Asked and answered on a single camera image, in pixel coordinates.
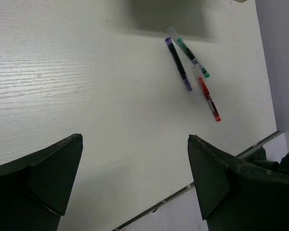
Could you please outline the green pen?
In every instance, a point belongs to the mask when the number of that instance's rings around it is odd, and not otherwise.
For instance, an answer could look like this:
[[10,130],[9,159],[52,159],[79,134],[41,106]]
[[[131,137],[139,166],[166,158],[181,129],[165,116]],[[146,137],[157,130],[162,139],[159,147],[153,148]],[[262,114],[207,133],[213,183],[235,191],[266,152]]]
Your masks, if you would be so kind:
[[206,70],[206,68],[202,65],[202,63],[197,59],[197,57],[193,54],[193,52],[189,49],[186,43],[183,41],[181,36],[177,33],[177,31],[172,27],[168,26],[167,33],[170,35],[171,39],[177,44],[177,46],[185,53],[185,55],[189,58],[189,60],[194,65],[199,65],[200,70],[205,78],[209,78],[210,74]]

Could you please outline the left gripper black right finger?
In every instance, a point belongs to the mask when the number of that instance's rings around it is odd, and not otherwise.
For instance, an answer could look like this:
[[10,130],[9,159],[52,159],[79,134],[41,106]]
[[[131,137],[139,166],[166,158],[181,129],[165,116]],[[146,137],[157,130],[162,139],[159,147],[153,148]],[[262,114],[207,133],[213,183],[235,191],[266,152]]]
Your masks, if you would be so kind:
[[188,157],[210,231],[289,231],[289,153],[272,171],[190,135]]

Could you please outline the purple pen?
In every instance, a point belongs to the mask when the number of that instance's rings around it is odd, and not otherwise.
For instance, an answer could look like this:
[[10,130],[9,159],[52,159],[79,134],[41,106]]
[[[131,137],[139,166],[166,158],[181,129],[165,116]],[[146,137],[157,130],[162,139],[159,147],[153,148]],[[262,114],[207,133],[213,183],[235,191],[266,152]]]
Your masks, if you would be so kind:
[[173,58],[173,61],[174,61],[176,68],[179,72],[181,80],[183,81],[183,84],[186,88],[186,91],[188,92],[188,95],[189,95],[192,103],[194,103],[195,100],[194,100],[194,95],[193,95],[194,92],[192,89],[192,85],[191,85],[191,83],[187,77],[186,71],[185,71],[184,66],[181,62],[181,59],[179,58],[179,55],[178,55],[176,48],[172,42],[172,39],[170,37],[166,38],[165,43],[166,43],[168,50],[169,50],[169,52]]

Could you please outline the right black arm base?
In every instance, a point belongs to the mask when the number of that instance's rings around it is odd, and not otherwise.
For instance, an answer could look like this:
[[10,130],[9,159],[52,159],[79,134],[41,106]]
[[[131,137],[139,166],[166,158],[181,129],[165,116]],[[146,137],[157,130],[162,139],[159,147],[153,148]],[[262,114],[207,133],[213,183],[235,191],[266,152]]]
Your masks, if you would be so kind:
[[243,153],[238,154],[236,157],[264,169],[289,175],[289,152],[282,157],[279,162],[269,160],[267,158],[266,151],[262,146],[256,149],[244,151]]

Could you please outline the green metal drawer toolbox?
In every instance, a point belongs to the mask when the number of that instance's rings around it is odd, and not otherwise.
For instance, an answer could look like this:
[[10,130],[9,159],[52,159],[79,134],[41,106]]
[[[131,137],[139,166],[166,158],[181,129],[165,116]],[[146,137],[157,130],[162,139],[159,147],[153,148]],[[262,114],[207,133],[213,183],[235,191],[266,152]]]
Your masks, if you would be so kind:
[[245,3],[247,0],[234,0],[234,1],[236,1],[238,3]]

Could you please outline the red pen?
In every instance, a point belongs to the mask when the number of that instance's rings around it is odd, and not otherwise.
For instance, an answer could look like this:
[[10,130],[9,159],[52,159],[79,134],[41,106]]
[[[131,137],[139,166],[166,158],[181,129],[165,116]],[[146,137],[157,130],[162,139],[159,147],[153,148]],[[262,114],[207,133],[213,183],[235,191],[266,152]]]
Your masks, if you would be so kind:
[[193,71],[193,74],[197,80],[197,83],[198,83],[200,89],[202,90],[202,93],[203,93],[203,95],[204,95],[204,97],[205,97],[205,99],[206,99],[206,101],[207,101],[207,103],[211,109],[211,112],[212,112],[215,120],[217,122],[220,122],[221,121],[220,115],[219,115],[217,108],[216,108],[216,106],[212,100],[209,89],[208,89],[208,87],[204,81],[204,76],[203,76],[203,73],[200,69],[200,66],[198,64],[194,65],[192,67],[192,71]]

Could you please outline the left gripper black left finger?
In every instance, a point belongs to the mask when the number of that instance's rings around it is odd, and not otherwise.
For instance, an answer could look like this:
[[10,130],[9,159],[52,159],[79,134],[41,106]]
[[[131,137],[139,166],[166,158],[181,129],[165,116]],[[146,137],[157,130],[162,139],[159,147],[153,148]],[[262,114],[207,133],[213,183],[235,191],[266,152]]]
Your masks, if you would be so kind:
[[73,134],[0,165],[0,231],[55,231],[65,215],[83,150]]

